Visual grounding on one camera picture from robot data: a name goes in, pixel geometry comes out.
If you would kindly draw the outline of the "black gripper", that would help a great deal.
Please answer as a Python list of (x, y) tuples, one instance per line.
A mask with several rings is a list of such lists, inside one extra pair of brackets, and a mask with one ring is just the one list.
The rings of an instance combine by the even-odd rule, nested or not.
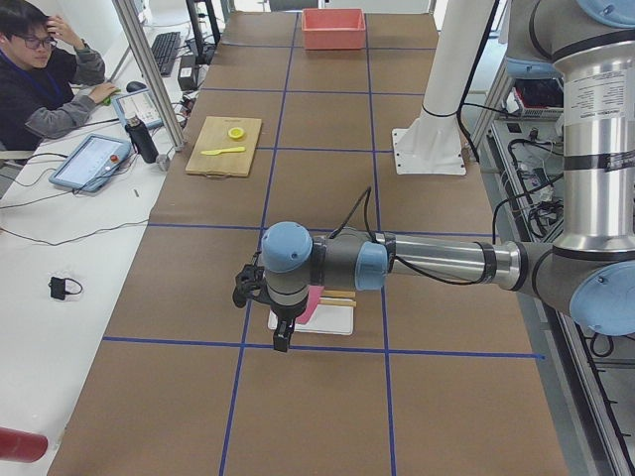
[(273, 335), (273, 346), (276, 351), (288, 352), (290, 336), (295, 330), (296, 319), (307, 308), (307, 299), (304, 297), (297, 303), (286, 305), (273, 303), (271, 310), (277, 316), (277, 326)]

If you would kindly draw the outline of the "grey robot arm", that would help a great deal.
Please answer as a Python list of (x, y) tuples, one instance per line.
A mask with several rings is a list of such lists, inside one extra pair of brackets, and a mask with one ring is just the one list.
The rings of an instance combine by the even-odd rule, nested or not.
[(494, 284), (540, 299), (604, 335), (634, 330), (634, 5), (515, 1), (507, 58), (564, 80), (564, 229), (551, 243), (454, 242), (339, 228), (313, 237), (281, 222), (261, 241), (258, 296), (287, 351), (311, 286), (382, 288), (390, 273)]

